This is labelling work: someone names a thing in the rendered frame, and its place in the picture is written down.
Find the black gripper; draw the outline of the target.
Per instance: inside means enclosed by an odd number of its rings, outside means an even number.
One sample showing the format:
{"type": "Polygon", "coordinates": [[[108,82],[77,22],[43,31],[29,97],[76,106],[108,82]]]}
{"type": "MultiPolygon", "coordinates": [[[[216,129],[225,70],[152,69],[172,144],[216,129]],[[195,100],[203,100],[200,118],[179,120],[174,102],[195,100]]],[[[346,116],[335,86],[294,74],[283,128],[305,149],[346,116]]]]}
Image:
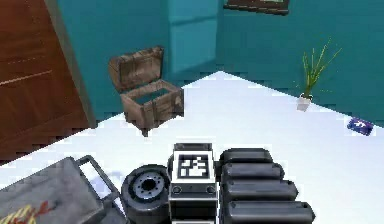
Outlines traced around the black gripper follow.
{"type": "Polygon", "coordinates": [[[127,175],[121,186],[121,203],[129,224],[171,224],[169,184],[163,165],[143,165],[127,175]]]}

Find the open brown wooden chest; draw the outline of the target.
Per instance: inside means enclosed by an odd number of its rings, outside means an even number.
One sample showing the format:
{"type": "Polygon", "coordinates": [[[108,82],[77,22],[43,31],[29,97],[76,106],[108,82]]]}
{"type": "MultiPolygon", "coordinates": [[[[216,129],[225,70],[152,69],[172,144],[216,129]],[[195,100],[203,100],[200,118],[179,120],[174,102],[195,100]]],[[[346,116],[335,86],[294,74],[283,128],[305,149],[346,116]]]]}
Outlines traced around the open brown wooden chest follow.
{"type": "Polygon", "coordinates": [[[144,137],[164,122],[184,116],[184,90],[162,79],[163,55],[164,48],[155,46],[112,57],[108,63],[125,119],[144,137]]]}

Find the brown wooden room door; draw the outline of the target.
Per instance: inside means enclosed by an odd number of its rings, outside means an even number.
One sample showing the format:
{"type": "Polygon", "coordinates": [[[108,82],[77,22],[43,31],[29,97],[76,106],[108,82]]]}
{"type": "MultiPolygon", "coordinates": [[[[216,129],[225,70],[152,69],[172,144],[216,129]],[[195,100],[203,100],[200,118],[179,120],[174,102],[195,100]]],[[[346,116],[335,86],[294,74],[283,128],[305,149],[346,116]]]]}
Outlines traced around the brown wooden room door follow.
{"type": "Polygon", "coordinates": [[[96,126],[58,0],[0,0],[0,165],[96,126]]]}

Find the green house plant white pot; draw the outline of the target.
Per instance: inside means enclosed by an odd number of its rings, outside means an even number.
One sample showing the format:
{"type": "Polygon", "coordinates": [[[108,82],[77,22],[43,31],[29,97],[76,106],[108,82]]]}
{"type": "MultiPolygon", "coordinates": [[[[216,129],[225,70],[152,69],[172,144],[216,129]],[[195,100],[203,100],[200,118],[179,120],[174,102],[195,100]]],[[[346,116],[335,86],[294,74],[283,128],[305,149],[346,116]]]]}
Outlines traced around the green house plant white pot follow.
{"type": "Polygon", "coordinates": [[[320,77],[327,67],[342,51],[342,47],[337,48],[333,52],[329,52],[332,38],[329,37],[319,50],[313,47],[309,52],[304,52],[302,56],[302,65],[304,78],[301,85],[297,87],[302,89],[298,99],[296,109],[301,112],[306,112],[313,102],[313,89],[317,85],[320,77]]]}

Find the blue flat book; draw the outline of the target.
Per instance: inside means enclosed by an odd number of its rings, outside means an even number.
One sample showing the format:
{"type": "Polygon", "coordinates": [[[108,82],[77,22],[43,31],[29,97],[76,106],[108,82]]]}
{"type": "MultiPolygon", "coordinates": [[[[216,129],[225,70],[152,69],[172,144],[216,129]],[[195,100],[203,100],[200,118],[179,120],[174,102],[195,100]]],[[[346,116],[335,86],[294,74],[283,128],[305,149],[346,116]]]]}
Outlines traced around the blue flat book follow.
{"type": "Polygon", "coordinates": [[[360,118],[352,118],[347,124],[347,128],[349,130],[365,136],[369,136],[371,134],[373,127],[374,125],[372,123],[360,118]]]}

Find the dark framed wall picture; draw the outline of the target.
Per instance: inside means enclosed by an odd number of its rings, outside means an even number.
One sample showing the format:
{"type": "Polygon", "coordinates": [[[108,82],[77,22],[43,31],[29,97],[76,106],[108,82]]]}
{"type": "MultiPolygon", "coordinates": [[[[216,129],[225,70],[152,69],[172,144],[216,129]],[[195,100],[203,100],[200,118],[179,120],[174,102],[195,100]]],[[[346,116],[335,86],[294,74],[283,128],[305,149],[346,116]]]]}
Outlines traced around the dark framed wall picture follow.
{"type": "Polygon", "coordinates": [[[288,15],[290,0],[227,0],[224,9],[272,15],[288,15]]]}

